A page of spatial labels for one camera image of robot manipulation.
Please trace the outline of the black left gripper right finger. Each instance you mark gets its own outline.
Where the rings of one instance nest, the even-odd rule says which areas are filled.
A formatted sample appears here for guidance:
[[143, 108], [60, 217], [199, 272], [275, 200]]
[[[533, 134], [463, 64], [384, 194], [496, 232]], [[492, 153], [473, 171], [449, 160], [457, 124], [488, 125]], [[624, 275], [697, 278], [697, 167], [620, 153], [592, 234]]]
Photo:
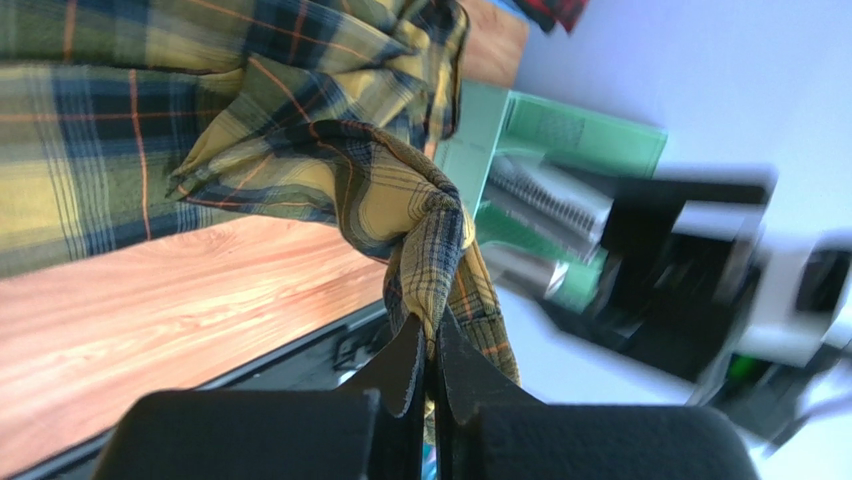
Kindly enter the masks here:
[[436, 329], [441, 479], [755, 479], [732, 423], [705, 407], [546, 404], [446, 311]]

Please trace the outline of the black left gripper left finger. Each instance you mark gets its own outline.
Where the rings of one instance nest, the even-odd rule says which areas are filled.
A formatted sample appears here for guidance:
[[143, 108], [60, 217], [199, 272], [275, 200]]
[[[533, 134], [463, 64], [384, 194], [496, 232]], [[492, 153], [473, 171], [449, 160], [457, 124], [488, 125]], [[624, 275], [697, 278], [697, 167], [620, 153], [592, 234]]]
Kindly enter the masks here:
[[97, 479], [417, 479], [426, 340], [410, 316], [329, 391], [159, 391], [105, 446]]

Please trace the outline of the yellow black plaid shirt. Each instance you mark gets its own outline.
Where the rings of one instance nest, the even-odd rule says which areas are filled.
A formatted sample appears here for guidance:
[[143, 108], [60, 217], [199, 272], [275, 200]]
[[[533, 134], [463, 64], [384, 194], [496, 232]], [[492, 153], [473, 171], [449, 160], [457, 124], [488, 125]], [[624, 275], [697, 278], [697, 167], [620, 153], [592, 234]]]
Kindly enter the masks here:
[[386, 264], [394, 329], [451, 311], [517, 380], [456, 186], [455, 1], [5, 1], [1, 274], [232, 214], [336, 226]]

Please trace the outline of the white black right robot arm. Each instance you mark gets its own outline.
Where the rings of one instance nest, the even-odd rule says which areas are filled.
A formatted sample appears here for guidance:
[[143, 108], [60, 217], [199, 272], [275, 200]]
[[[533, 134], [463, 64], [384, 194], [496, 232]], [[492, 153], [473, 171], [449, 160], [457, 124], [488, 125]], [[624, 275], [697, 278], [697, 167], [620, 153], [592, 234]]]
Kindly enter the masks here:
[[761, 249], [772, 179], [564, 173], [609, 210], [594, 299], [579, 311], [541, 304], [557, 328], [686, 381], [691, 403], [723, 411], [771, 450], [811, 420], [850, 411], [846, 393], [806, 401], [816, 380], [851, 362], [849, 233]]

